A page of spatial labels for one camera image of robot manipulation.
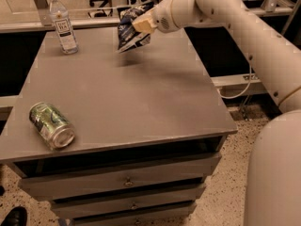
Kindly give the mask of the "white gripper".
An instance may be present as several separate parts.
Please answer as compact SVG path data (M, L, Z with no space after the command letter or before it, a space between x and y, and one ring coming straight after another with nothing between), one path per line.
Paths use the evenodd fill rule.
M137 17L132 25L137 32L151 34L158 28L163 33L179 30L172 16L173 0L162 0L153 8L151 13Z

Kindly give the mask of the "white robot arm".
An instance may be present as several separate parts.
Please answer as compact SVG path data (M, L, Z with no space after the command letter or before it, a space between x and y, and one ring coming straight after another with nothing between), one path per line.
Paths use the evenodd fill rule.
M224 27L281 114L249 157L244 226L301 226L301 51L243 0L163 0L133 21L150 34Z

